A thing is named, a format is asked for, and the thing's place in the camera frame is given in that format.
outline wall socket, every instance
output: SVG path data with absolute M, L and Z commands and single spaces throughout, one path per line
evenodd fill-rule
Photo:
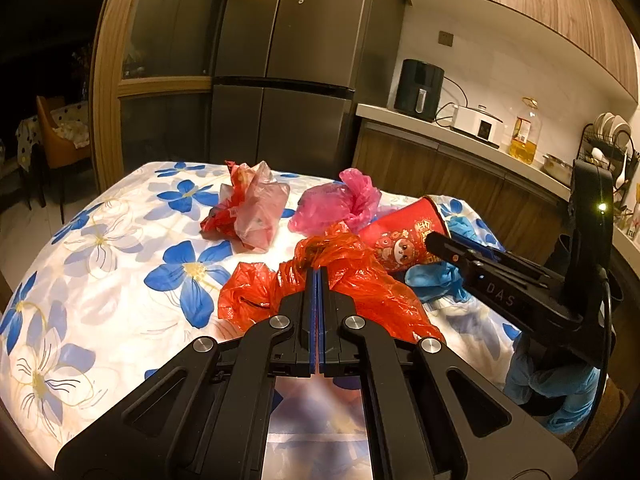
M 453 46 L 453 34 L 441 30 L 438 33 L 438 43 L 446 46 Z

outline refrigerator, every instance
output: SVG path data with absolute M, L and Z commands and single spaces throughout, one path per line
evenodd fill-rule
M 227 0 L 209 160 L 336 178 L 358 102 L 385 106 L 404 0 Z

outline table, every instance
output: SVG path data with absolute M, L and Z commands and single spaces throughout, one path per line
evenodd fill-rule
M 76 148 L 89 145 L 89 103 L 81 101 L 51 111 L 51 117 L 58 124 L 56 133 L 63 139 L 72 140 Z M 18 163 L 25 170 L 31 167 L 31 149 L 41 144 L 40 123 L 34 115 L 20 121 L 15 131 L 18 139 Z
M 226 167 L 174 162 L 145 164 L 126 176 L 40 251 L 0 323 L 0 398 L 50 466 L 66 442 L 193 339 L 241 335 L 218 319 L 220 288 L 238 262 L 277 269 L 289 260 L 303 238 L 287 228 L 300 196 L 330 182 L 274 176 L 289 184 L 290 195 L 264 254 L 200 235 L 220 184 L 230 183 Z M 166 193 L 178 185 L 190 190 L 188 203 Z M 446 221 L 464 217 L 481 240 L 498 247 L 466 203 L 433 199 Z M 381 206 L 415 200 L 383 192 Z M 178 272 L 188 263 L 208 272 Z M 519 330 L 475 298 L 456 303 L 445 296 L 425 310 L 453 351 L 504 384 Z M 360 390 L 348 382 L 276 379 L 263 479 L 371 478 Z

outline sliding door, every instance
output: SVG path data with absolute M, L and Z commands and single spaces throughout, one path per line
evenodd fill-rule
M 90 93 L 101 191 L 151 160 L 206 158 L 225 1 L 105 0 Z

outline red paper cup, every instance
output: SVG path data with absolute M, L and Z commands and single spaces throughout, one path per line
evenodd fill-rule
M 438 207 L 431 198 L 423 196 L 418 202 L 369 224 L 358 236 L 376 251 L 378 261 L 388 272 L 396 272 L 440 261 L 424 246 L 426 235 L 434 231 L 450 237 Z

